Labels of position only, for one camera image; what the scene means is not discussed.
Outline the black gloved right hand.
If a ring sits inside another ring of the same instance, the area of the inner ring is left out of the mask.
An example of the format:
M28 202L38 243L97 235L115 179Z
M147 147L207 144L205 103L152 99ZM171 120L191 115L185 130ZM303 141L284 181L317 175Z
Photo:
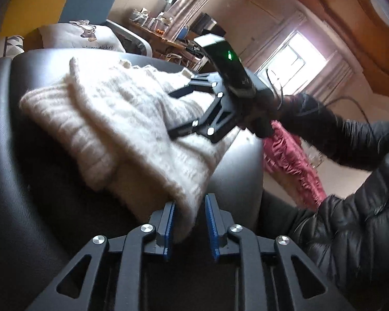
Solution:
M273 134L271 123L280 121L298 101L298 95L276 96L272 91L258 92L253 98L237 100L237 127L248 130L258 138L267 138Z

